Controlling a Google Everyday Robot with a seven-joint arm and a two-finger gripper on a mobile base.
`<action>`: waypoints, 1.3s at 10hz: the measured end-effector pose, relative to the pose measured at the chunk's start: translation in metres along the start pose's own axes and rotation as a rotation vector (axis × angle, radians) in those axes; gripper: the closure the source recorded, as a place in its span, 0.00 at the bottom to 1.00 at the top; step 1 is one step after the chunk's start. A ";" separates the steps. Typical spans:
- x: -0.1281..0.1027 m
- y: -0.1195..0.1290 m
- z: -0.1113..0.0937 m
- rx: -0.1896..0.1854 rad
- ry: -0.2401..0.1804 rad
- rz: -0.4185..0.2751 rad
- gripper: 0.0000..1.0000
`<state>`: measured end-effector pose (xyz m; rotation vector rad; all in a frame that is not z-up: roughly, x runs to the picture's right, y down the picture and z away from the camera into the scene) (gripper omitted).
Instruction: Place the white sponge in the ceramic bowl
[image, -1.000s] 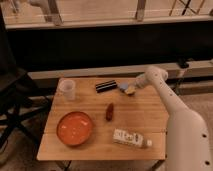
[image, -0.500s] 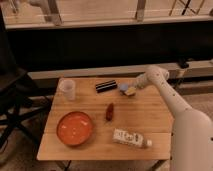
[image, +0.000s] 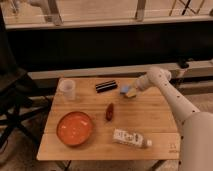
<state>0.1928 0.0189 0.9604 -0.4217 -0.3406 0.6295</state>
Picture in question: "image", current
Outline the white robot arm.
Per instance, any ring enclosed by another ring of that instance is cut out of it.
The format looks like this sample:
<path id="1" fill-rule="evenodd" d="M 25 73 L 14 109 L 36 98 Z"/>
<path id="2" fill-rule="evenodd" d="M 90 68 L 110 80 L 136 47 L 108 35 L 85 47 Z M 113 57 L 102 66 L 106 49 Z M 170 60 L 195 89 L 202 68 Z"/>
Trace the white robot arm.
<path id="1" fill-rule="evenodd" d="M 134 86 L 140 91 L 157 87 L 179 124 L 178 171 L 213 171 L 213 114 L 200 111 L 171 85 L 170 80 L 170 71 L 151 67 L 136 79 Z"/>

